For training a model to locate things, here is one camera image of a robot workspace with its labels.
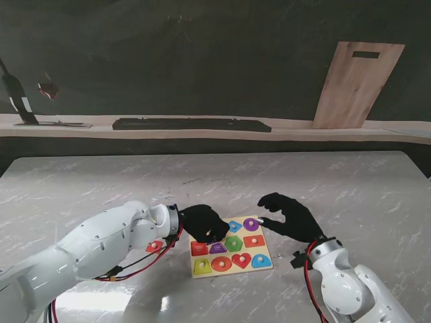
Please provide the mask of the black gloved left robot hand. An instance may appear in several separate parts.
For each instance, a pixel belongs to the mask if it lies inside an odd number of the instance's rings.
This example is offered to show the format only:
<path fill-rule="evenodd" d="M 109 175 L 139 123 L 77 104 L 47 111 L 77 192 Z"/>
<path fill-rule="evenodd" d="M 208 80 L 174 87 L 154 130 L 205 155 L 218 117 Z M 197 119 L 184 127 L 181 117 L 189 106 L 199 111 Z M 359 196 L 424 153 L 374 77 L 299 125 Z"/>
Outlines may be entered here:
<path fill-rule="evenodd" d="M 184 230 L 199 243 L 220 242 L 230 230 L 229 224 L 209 205 L 193 205 L 181 210 L 179 215 Z"/>

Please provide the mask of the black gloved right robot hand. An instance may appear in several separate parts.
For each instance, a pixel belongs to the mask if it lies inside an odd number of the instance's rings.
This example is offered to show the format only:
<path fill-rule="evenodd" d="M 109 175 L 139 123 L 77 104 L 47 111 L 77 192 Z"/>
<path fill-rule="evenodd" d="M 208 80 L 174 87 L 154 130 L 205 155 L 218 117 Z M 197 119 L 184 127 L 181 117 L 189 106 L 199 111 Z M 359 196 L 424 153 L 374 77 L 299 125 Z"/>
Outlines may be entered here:
<path fill-rule="evenodd" d="M 261 226 L 281 236 L 307 244 L 325 237 L 309 209 L 296 199 L 274 192 L 260 198 L 257 205 L 271 213 L 280 211 L 285 217 L 283 223 L 267 217 L 261 218 Z"/>

